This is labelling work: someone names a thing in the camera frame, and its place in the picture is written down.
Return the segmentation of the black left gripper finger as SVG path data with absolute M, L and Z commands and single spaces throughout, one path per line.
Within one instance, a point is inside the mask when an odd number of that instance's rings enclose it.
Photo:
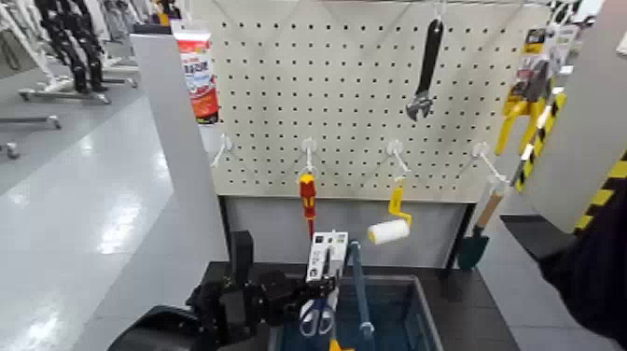
M 321 300 L 328 303 L 330 296 L 334 290 L 303 290 L 299 293 L 299 304 L 305 304 L 308 301 Z
M 335 277 L 322 277 L 319 280 L 311 280 L 300 283 L 301 293 L 331 293 L 337 287 Z

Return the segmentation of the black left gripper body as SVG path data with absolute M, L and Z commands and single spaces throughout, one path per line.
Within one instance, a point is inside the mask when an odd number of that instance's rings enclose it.
M 270 326 L 282 326 L 300 318 L 304 283 L 288 278 L 281 271 L 270 271 L 258 277 L 261 294 L 258 316 Z

